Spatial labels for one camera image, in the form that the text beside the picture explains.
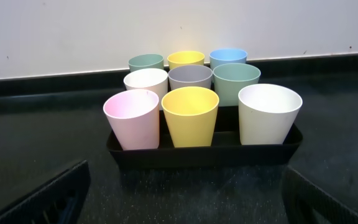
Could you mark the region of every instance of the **black plastic tray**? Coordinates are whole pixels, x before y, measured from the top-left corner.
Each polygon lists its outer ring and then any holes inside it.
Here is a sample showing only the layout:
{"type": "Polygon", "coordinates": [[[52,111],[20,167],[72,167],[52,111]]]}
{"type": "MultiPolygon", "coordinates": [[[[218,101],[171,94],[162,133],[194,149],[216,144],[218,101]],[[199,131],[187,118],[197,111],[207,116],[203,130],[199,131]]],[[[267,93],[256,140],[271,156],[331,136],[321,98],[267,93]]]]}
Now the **black plastic tray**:
{"type": "Polygon", "coordinates": [[[118,166],[124,169],[279,165],[289,161],[302,139],[302,134],[293,124],[283,144],[243,146],[240,143],[238,106],[228,106],[218,108],[210,147],[174,148],[163,111],[160,111],[158,149],[123,151],[112,131],[107,147],[118,166]]]}

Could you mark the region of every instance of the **yellow cup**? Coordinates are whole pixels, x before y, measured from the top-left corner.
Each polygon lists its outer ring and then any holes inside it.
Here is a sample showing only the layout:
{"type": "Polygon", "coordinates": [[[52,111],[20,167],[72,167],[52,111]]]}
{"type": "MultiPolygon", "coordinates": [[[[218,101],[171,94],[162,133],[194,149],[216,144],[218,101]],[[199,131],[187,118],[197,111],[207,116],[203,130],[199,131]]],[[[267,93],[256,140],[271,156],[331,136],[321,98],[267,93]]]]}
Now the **yellow cup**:
{"type": "Polygon", "coordinates": [[[219,97],[207,88],[177,88],[162,98],[175,147],[211,146],[219,97]]]}
{"type": "Polygon", "coordinates": [[[184,65],[204,65],[204,54],[197,51],[176,52],[168,56],[169,69],[184,65]]]}

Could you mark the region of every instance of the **black countertop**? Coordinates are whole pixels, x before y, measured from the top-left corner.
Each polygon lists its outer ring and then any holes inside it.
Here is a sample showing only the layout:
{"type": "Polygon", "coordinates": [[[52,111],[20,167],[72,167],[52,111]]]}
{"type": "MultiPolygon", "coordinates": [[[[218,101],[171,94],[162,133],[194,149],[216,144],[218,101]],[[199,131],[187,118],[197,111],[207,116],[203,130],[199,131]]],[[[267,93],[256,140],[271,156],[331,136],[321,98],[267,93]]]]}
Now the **black countertop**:
{"type": "MultiPolygon", "coordinates": [[[[290,165],[333,195],[358,197],[352,169],[358,167],[358,73],[261,82],[303,98],[295,123],[304,141],[290,165]]],[[[91,186],[78,223],[287,223],[280,194],[285,166],[119,172],[107,151],[111,128],[102,111],[115,91],[0,97],[0,197],[86,159],[91,186]]]]}

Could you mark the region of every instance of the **wall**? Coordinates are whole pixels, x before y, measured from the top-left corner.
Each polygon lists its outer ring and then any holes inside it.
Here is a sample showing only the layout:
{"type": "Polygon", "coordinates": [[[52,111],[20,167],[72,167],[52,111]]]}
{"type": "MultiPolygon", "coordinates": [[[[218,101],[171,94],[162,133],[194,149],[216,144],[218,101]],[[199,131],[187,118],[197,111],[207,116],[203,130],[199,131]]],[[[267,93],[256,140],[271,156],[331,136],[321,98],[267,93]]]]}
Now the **wall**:
{"type": "Polygon", "coordinates": [[[0,78],[221,47],[246,49],[250,60],[358,52],[358,1],[0,0],[0,78]]]}

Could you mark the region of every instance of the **cup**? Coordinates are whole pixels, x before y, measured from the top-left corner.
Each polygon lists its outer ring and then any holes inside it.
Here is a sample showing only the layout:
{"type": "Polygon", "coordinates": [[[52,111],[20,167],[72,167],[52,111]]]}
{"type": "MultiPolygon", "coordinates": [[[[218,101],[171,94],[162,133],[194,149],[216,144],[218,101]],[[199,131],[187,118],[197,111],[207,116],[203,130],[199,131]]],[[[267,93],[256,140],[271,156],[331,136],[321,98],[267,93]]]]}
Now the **cup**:
{"type": "Polygon", "coordinates": [[[160,144],[158,96],[128,90],[108,99],[103,111],[123,150],[156,149],[160,144]]]}
{"type": "Polygon", "coordinates": [[[168,56],[169,69],[184,65],[204,65],[204,54],[197,51],[176,52],[168,56]]]}
{"type": "Polygon", "coordinates": [[[219,97],[207,88],[178,88],[162,98],[175,147],[211,146],[219,97]]]}
{"type": "Polygon", "coordinates": [[[218,49],[209,54],[211,69],[227,63],[246,63],[247,52],[241,49],[218,49]]]}
{"type": "Polygon", "coordinates": [[[138,88],[150,90],[162,99],[168,92],[168,73],[158,68],[145,68],[126,75],[124,84],[127,90],[138,88]]]}
{"type": "Polygon", "coordinates": [[[168,72],[171,90],[186,86],[211,88],[212,70],[204,65],[185,65],[168,72]]]}
{"type": "Polygon", "coordinates": [[[213,70],[215,92],[219,95],[219,106],[237,106],[242,88],[259,81],[260,70],[244,63],[227,63],[213,70]]]}
{"type": "Polygon", "coordinates": [[[302,98],[272,84],[244,87],[238,94],[241,144],[283,144],[302,98]]]}
{"type": "Polygon", "coordinates": [[[159,54],[139,55],[131,58],[128,65],[131,72],[144,68],[164,69],[164,58],[159,54]]]}

